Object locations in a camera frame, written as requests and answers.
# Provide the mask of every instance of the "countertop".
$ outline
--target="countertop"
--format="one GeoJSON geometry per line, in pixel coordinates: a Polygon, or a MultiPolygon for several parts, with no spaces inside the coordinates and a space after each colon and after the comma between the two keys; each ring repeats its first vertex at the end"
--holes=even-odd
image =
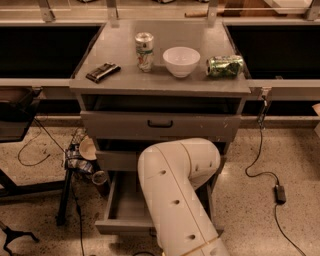
{"type": "Polygon", "coordinates": [[[70,81],[70,88],[73,92],[95,94],[249,94],[243,74],[235,79],[213,79],[205,73],[208,58],[232,54],[234,49],[221,22],[209,27],[205,20],[118,20],[116,26],[106,24],[75,79],[70,81]],[[154,36],[154,67],[149,73],[137,67],[134,36],[138,32],[150,32],[154,36]],[[186,78],[174,77],[164,65],[163,52],[174,46],[200,52],[198,67],[186,78]],[[99,84],[85,78],[89,71],[105,62],[116,63],[121,71],[99,84]]]}

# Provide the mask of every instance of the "speckled floor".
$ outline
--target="speckled floor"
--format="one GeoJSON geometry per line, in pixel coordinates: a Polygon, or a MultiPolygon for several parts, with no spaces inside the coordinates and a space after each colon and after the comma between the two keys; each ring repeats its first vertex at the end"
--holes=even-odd
{"type": "MultiPolygon", "coordinates": [[[[50,134],[66,147],[77,125],[43,122],[50,134]]],[[[0,144],[0,166],[17,184],[61,180],[64,178],[61,149],[44,131],[21,153],[25,167],[17,159],[19,150],[39,133],[32,127],[23,142],[0,144]]],[[[285,234],[308,256],[320,252],[320,138],[311,127],[269,126],[263,131],[262,154],[249,172],[272,171],[285,186],[287,202],[278,207],[278,219],[285,234]]],[[[255,159],[259,130],[254,126],[239,129],[231,144],[227,162],[213,194],[214,220],[223,227],[222,240],[232,256],[295,256],[299,252],[282,236],[274,218],[275,180],[271,176],[248,178],[244,170],[255,159]]],[[[94,226],[103,218],[107,200],[90,182],[73,179],[75,194],[83,216],[83,247],[86,256],[133,255],[150,251],[160,255],[155,238],[100,235],[94,226]]],[[[0,220],[14,230],[32,231],[40,238],[34,243],[21,237],[10,244],[15,255],[82,255],[79,217],[72,194],[66,223],[56,226],[61,191],[0,199],[0,220]]],[[[0,232],[0,245],[5,235],[0,232]]],[[[7,255],[0,249],[0,255],[7,255]]]]}

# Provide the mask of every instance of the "black cable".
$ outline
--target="black cable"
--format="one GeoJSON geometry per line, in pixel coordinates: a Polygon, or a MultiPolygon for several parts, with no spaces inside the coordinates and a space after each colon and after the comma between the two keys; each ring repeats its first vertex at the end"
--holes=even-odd
{"type": "Polygon", "coordinates": [[[301,255],[306,256],[306,254],[305,254],[294,242],[292,242],[292,241],[286,236],[286,234],[283,232],[283,230],[282,230],[282,228],[281,228],[281,226],[280,226],[280,224],[279,224],[278,217],[277,217],[277,207],[278,207],[278,206],[279,206],[279,205],[276,204],[276,206],[275,206],[275,208],[274,208],[274,217],[275,217],[277,226],[278,226],[281,234],[297,249],[297,251],[298,251],[301,255]]]}
{"type": "MultiPolygon", "coordinates": [[[[246,173],[246,175],[247,175],[248,177],[250,177],[250,178],[255,178],[255,177],[258,177],[258,176],[261,176],[261,175],[272,175],[272,176],[276,179],[277,185],[280,185],[280,181],[279,181],[278,176],[277,176],[275,173],[273,173],[273,172],[261,172],[261,173],[255,174],[255,175],[250,175],[250,174],[248,173],[248,169],[251,168],[251,167],[258,161],[258,159],[260,158],[261,152],[262,152],[262,144],[263,144],[263,134],[262,134],[262,130],[263,130],[263,124],[259,124],[259,126],[260,126],[260,129],[259,129],[259,130],[260,130],[260,145],[259,145],[259,151],[258,151],[258,154],[257,154],[256,159],[252,162],[251,165],[249,165],[249,166],[245,169],[245,173],[246,173]]],[[[286,234],[283,232],[283,230],[282,230],[282,228],[281,228],[281,226],[280,226],[280,224],[279,224],[278,217],[277,217],[277,207],[278,207],[278,206],[279,206],[278,204],[275,205],[274,217],[275,217],[277,226],[278,226],[281,234],[297,249],[297,251],[298,251],[301,255],[306,256],[306,254],[305,254],[296,244],[294,244],[294,243],[286,236],[286,234]]]]}
{"type": "Polygon", "coordinates": [[[245,169],[245,173],[246,173],[246,175],[247,175],[248,177],[250,177],[250,178],[255,178],[255,177],[258,177],[258,176],[261,176],[261,175],[271,175],[271,176],[273,176],[273,177],[276,179],[277,185],[280,185],[278,176],[277,176],[275,173],[273,173],[273,172],[260,172],[260,173],[255,174],[255,175],[252,175],[252,174],[249,174],[249,173],[248,173],[248,170],[249,170],[253,165],[255,165],[255,163],[259,160],[260,155],[261,155],[262,144],[263,144],[263,134],[262,134],[263,128],[262,128],[262,124],[260,125],[260,129],[259,129],[259,130],[260,130],[260,146],[259,146],[258,155],[257,155],[256,159],[252,162],[252,164],[249,165],[249,166],[245,169]]]}
{"type": "Polygon", "coordinates": [[[42,160],[40,160],[39,162],[34,163],[34,164],[26,164],[26,163],[23,163],[22,160],[21,160],[20,155],[21,155],[22,151],[23,151],[33,140],[35,140],[36,138],[38,138],[39,135],[41,134],[41,128],[40,128],[39,125],[38,125],[38,127],[39,127],[39,133],[38,133],[35,137],[33,137],[32,139],[30,139],[30,140],[19,150],[19,152],[18,152],[18,160],[19,160],[20,164],[23,165],[23,166],[27,166],[27,167],[36,166],[36,165],[38,165],[38,164],[41,164],[42,162],[44,162],[45,160],[47,160],[47,159],[50,157],[50,154],[48,154],[45,158],[43,158],[42,160]]]}
{"type": "Polygon", "coordinates": [[[48,136],[52,139],[52,141],[61,149],[62,152],[64,152],[64,149],[59,145],[59,143],[51,136],[51,134],[47,131],[47,129],[41,124],[39,120],[36,118],[34,119],[35,123],[40,125],[41,128],[48,134],[48,136]]]}
{"type": "Polygon", "coordinates": [[[75,193],[74,193],[74,190],[73,190],[73,186],[71,184],[71,191],[72,191],[72,195],[73,195],[73,198],[74,198],[74,201],[76,203],[76,210],[77,210],[77,213],[79,215],[79,221],[80,221],[80,244],[81,244],[81,251],[82,251],[82,256],[84,256],[84,248],[83,248],[83,229],[82,229],[82,215],[81,215],[81,207],[78,203],[78,197],[76,197],[75,193]]]}

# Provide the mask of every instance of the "power cord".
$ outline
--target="power cord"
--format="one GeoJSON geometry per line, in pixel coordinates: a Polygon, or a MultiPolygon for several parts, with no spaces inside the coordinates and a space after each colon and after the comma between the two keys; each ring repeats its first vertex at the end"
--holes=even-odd
{"type": "Polygon", "coordinates": [[[82,256],[84,256],[84,249],[83,249],[83,228],[82,228],[82,215],[81,215],[81,207],[78,203],[78,197],[75,195],[75,192],[74,192],[74,189],[73,189],[73,186],[71,184],[71,191],[72,191],[72,195],[73,195],[73,198],[74,198],[74,201],[76,203],[76,210],[77,210],[77,213],[79,215],[79,221],[80,221],[80,244],[81,244],[81,252],[82,252],[82,256]]]}
{"type": "Polygon", "coordinates": [[[255,178],[255,177],[258,177],[258,176],[261,176],[261,175],[271,175],[273,176],[275,179],[276,179],[276,186],[275,186],[275,192],[276,192],[276,205],[275,205],[275,209],[274,209],[274,217],[275,217],[275,220],[276,220],[276,223],[277,223],[277,226],[281,232],[281,234],[297,249],[297,251],[303,255],[303,256],[306,256],[306,254],[295,244],[293,243],[289,238],[288,236],[283,232],[280,224],[279,224],[279,221],[278,221],[278,216],[277,216],[277,208],[278,206],[284,204],[286,202],[286,197],[285,197],[285,192],[284,192],[284,187],[280,185],[280,181],[279,181],[279,178],[278,176],[273,173],[273,172],[260,172],[258,174],[249,174],[248,170],[258,161],[258,159],[260,158],[261,156],[261,152],[262,152],[262,144],[263,144],[263,134],[262,134],[262,130],[263,130],[263,124],[262,123],[259,123],[259,131],[260,131],[260,145],[259,145],[259,151],[258,151],[258,154],[257,154],[257,157],[255,158],[255,160],[252,162],[252,164],[250,164],[246,169],[245,169],[245,173],[246,175],[249,177],[249,178],[255,178]]]}
{"type": "MultiPolygon", "coordinates": [[[[59,145],[59,143],[52,137],[52,135],[48,132],[48,130],[41,124],[41,122],[39,120],[37,120],[36,118],[34,118],[34,122],[37,124],[37,126],[39,127],[40,129],[40,132],[34,137],[32,138],[18,153],[18,159],[20,161],[20,153],[21,151],[34,139],[36,139],[40,134],[41,134],[41,128],[48,134],[48,136],[51,138],[51,140],[61,149],[61,151],[63,153],[65,153],[64,149],[59,145]]],[[[72,136],[72,139],[71,139],[71,142],[73,142],[73,140],[75,139],[76,135],[77,135],[77,131],[80,129],[80,127],[77,127],[77,129],[74,131],[73,133],[73,136],[72,136]]],[[[33,164],[33,165],[26,165],[26,164],[23,164],[21,161],[20,163],[25,165],[25,166],[35,166],[37,164],[40,164],[42,162],[44,162],[50,155],[47,155],[46,158],[44,158],[43,160],[41,160],[40,162],[36,163],[36,164],[33,164]]],[[[85,256],[84,254],[84,248],[83,248],[83,228],[82,228],[82,215],[81,215],[81,207],[78,203],[78,197],[76,197],[75,195],[75,192],[74,192],[74,189],[73,189],[73,186],[71,184],[71,191],[72,191],[72,194],[73,194],[73,198],[75,200],[75,203],[76,203],[76,210],[77,210],[77,213],[79,215],[79,218],[80,218],[80,244],[81,244],[81,251],[82,251],[82,256],[85,256]]]]}
{"type": "Polygon", "coordinates": [[[40,128],[40,126],[39,126],[38,124],[37,124],[37,126],[38,126],[38,128],[39,128],[39,133],[38,133],[36,136],[34,136],[32,139],[30,139],[30,140],[19,150],[19,152],[18,152],[18,160],[19,160],[20,164],[23,165],[23,166],[27,166],[27,167],[36,166],[36,165],[38,165],[38,164],[43,163],[45,160],[47,160],[47,159],[50,157],[50,154],[48,154],[45,158],[43,158],[42,160],[40,160],[39,162],[34,163],[34,164],[27,164],[27,163],[24,163],[24,162],[21,160],[21,154],[22,154],[23,150],[26,149],[27,146],[28,146],[33,140],[35,140],[36,138],[38,138],[39,135],[41,134],[41,128],[40,128]]]}

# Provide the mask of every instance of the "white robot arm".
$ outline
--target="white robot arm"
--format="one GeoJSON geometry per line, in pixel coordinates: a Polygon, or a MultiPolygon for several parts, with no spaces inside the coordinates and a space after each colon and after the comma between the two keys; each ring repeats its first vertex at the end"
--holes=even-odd
{"type": "Polygon", "coordinates": [[[166,256],[229,256],[195,193],[219,165],[217,148],[200,138],[155,144],[139,157],[141,188],[166,256]]]}

